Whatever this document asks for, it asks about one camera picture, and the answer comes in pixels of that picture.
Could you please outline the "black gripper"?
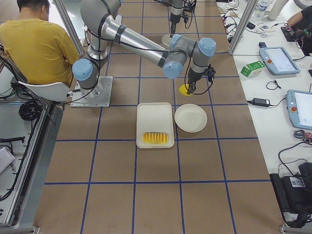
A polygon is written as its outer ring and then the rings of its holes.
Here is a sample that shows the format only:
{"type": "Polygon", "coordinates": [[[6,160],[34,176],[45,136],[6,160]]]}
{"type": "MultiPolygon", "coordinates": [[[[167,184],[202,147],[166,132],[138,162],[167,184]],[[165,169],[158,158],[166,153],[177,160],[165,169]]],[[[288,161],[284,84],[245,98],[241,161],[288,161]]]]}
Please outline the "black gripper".
{"type": "Polygon", "coordinates": [[[188,90],[188,94],[192,95],[196,90],[196,82],[202,78],[202,73],[188,71],[188,83],[185,84],[185,88],[188,90]]]}
{"type": "Polygon", "coordinates": [[[180,22],[181,15],[170,15],[171,26],[176,25],[180,22]]]}

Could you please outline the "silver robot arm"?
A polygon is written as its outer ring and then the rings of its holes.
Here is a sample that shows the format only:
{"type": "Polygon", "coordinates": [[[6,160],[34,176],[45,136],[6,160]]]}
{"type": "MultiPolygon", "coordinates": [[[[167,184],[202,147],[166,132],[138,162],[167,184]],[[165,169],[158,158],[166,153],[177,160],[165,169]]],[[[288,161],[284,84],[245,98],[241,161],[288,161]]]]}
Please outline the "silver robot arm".
{"type": "Polygon", "coordinates": [[[156,2],[171,7],[170,23],[172,28],[175,28],[181,19],[183,19],[184,23],[188,22],[189,16],[186,13],[186,3],[184,0],[156,0],[156,2]]]}

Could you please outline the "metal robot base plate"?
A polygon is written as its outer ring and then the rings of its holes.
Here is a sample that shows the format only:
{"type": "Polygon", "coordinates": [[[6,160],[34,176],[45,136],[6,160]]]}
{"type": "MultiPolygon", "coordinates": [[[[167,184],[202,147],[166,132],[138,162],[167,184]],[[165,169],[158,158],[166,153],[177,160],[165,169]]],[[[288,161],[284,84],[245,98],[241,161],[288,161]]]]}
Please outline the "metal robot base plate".
{"type": "Polygon", "coordinates": [[[75,89],[79,91],[72,95],[70,106],[73,108],[108,108],[110,106],[111,92],[114,77],[100,76],[97,86],[89,93],[89,90],[81,89],[79,82],[76,82],[75,89]]]}

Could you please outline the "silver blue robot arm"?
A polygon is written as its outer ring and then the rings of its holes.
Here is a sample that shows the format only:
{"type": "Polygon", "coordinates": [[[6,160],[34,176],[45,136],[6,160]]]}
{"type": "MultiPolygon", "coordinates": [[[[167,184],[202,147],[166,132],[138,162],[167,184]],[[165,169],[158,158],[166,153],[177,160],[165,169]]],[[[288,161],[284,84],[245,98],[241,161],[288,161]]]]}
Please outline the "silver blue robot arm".
{"type": "Polygon", "coordinates": [[[215,53],[216,42],[212,38],[196,41],[174,34],[169,49],[116,21],[122,2],[120,0],[84,0],[81,3],[82,20],[92,35],[88,47],[89,58],[77,60],[72,72],[85,96],[90,97],[99,81],[99,72],[107,59],[106,43],[111,41],[153,62],[162,68],[165,77],[175,79],[188,63],[187,79],[181,90],[194,95],[196,82],[206,76],[210,83],[215,78],[215,69],[210,60],[215,53]]]}

